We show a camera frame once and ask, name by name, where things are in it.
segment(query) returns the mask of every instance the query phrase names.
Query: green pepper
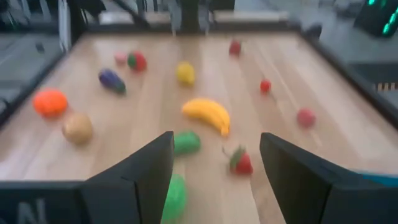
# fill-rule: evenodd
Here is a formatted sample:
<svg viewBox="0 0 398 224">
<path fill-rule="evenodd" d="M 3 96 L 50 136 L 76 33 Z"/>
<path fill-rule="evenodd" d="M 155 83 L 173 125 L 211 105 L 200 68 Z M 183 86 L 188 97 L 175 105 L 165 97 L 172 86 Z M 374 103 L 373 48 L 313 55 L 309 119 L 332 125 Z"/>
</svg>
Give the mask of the green pepper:
<svg viewBox="0 0 398 224">
<path fill-rule="evenodd" d="M 174 136 L 174 155 L 197 152 L 200 149 L 200 138 L 193 131 L 186 131 Z"/>
<path fill-rule="evenodd" d="M 187 188 L 182 176 L 173 174 L 163 208 L 162 223 L 173 222 L 181 216 L 187 204 Z"/>
</svg>

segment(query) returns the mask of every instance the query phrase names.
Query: toy vegetable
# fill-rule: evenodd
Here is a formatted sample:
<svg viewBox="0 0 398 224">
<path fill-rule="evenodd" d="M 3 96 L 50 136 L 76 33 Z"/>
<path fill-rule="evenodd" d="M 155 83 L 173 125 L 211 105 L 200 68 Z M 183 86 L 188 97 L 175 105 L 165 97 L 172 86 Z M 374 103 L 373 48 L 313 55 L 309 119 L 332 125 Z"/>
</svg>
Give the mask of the toy vegetable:
<svg viewBox="0 0 398 224">
<path fill-rule="evenodd" d="M 182 176 L 173 174 L 163 208 L 162 223 L 178 218 L 187 204 L 187 189 Z"/>
<path fill-rule="evenodd" d="M 193 131 L 187 131 L 174 136 L 174 155 L 197 152 L 200 148 L 200 138 Z"/>
<path fill-rule="evenodd" d="M 75 113 L 64 122 L 62 134 L 69 142 L 82 145 L 92 138 L 93 125 L 86 114 Z"/>
<path fill-rule="evenodd" d="M 36 112 L 46 118 L 60 116 L 68 107 L 65 95 L 58 90 L 42 90 L 33 97 Z"/>
<path fill-rule="evenodd" d="M 109 90 L 112 90 L 118 94 L 126 93 L 126 86 L 123 80 L 118 77 L 116 72 L 110 69 L 105 68 L 100 71 L 99 81 L 105 88 Z"/>
</svg>

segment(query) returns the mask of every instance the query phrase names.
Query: brown potato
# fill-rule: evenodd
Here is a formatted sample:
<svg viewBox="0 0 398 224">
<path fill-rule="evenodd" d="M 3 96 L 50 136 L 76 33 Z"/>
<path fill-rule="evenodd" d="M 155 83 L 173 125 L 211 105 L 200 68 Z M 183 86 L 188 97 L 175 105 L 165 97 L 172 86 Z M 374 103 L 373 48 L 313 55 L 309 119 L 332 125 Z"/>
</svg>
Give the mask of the brown potato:
<svg viewBox="0 0 398 224">
<path fill-rule="evenodd" d="M 93 125 L 86 114 L 75 113 L 62 126 L 65 138 L 76 145 L 87 143 L 93 136 Z"/>
</svg>

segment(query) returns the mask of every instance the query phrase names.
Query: banana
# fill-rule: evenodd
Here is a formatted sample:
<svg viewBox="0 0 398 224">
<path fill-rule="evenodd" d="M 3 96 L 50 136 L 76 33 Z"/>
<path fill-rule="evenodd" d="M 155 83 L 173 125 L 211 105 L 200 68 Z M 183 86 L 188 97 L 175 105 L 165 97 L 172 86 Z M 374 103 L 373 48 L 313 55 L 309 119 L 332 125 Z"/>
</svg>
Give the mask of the banana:
<svg viewBox="0 0 398 224">
<path fill-rule="evenodd" d="M 217 102 L 204 98 L 190 100 L 182 106 L 182 113 L 196 119 L 202 119 L 220 130 L 222 136 L 229 133 L 228 112 Z"/>
</svg>

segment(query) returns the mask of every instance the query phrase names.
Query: wooden board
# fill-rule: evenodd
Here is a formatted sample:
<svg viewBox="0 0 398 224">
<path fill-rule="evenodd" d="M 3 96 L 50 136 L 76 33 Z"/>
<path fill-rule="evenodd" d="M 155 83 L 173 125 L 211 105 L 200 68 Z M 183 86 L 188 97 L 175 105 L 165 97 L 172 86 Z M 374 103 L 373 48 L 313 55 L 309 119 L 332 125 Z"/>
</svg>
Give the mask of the wooden board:
<svg viewBox="0 0 398 224">
<path fill-rule="evenodd" d="M 243 40 L 239 59 L 228 55 L 233 37 Z M 131 50 L 147 57 L 145 73 L 115 66 L 113 54 Z M 176 81 L 175 67 L 182 60 L 196 68 L 194 88 Z M 98 72 L 104 67 L 115 69 L 126 81 L 126 97 L 102 88 Z M 263 78 L 272 82 L 271 95 L 259 91 Z M 185 177 L 188 187 L 188 205 L 179 223 L 284 222 L 259 155 L 262 132 L 350 169 L 394 173 L 398 168 L 395 129 L 296 34 L 89 35 L 54 70 L 45 87 L 67 95 L 67 114 L 88 113 L 95 137 L 83 148 L 73 147 L 61 134 L 64 118 L 45 121 L 28 100 L 0 134 L 0 179 L 86 179 L 164 131 L 192 129 L 203 147 L 175 160 L 174 172 Z M 181 106 L 194 97 L 214 99 L 229 111 L 228 138 L 182 116 Z M 317 115 L 310 130 L 296 123 L 301 107 Z M 228 174 L 221 148 L 232 151 L 239 144 L 252 157 L 251 179 Z"/>
</svg>

